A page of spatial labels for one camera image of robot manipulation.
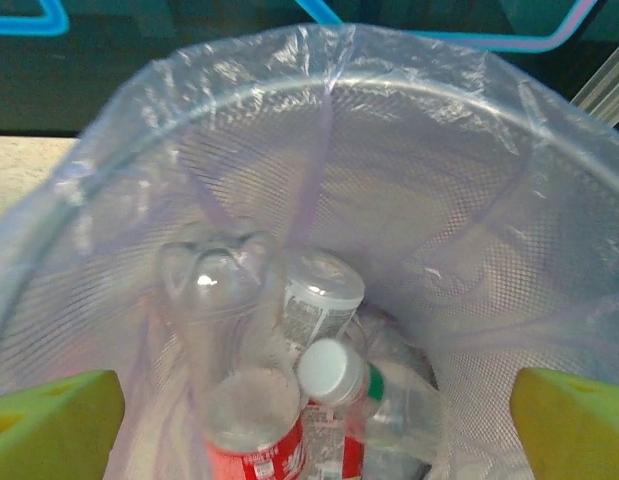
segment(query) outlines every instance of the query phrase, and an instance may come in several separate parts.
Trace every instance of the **trash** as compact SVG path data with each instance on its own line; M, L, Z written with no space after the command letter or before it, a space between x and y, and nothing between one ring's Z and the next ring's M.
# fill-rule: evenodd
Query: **trash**
M165 245L160 271L214 474L294 480L306 455L279 328L284 260L270 234L240 230Z
M292 359L321 338L340 338L362 302L365 284L342 260L319 248L285 252L283 330Z
M388 360L367 362L351 346L322 339L302 354L297 373L312 400L340 407L348 435L427 463L436 460L444 402L412 369Z
M373 305L363 305L356 312L351 325L357 325L366 339L364 350L356 348L358 353L368 359L402 363L413 368L428 383L435 381L424 352L407 346L396 329L398 323L388 313ZM409 454L387 451L372 445L365 447L365 480L413 480L422 478L427 468L428 464Z
M349 322L342 340L356 351L366 352L364 331L358 322ZM308 398L303 405L302 429L308 459L303 474L307 480L360 478L366 458L364 444L345 434L343 419L333 408L309 402Z

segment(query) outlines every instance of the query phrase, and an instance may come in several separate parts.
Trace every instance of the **mesh trash can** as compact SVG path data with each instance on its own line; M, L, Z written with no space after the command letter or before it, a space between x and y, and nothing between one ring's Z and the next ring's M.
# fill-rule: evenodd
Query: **mesh trash can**
M114 369L106 478L209 479L154 255L237 215L335 252L427 352L430 478L532 478L521 367L619 384L619 133L490 53L311 25L152 63L0 221L0 394Z

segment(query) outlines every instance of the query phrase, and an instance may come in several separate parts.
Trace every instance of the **floor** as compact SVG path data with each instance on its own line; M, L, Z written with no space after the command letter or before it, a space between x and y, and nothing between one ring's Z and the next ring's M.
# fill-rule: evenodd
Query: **floor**
M43 181L75 142L71 138L0 137L0 216Z

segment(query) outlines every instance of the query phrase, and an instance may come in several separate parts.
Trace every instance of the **red bottle label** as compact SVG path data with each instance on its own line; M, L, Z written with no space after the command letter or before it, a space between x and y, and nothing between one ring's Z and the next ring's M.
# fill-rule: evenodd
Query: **red bottle label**
M209 442L206 445L215 480L296 480L307 457L300 418L287 435L266 450L236 453Z
M342 456L342 478L355 480L362 478L362 462L365 446L351 437L345 437L345 452Z

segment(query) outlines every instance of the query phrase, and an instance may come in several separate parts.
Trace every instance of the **blue neon light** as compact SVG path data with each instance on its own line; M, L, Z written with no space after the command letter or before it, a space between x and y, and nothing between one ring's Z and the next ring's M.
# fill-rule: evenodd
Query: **blue neon light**
M468 47L499 52L541 53L559 47L566 42L582 24L598 0L577 0L560 26L545 37L530 35L500 35L460 32L437 32L411 30L424 37L441 38ZM296 0L317 23L338 25L343 23L323 0Z
M61 0L39 0L43 15L9 17L0 15L0 35L53 37L69 30L69 17Z

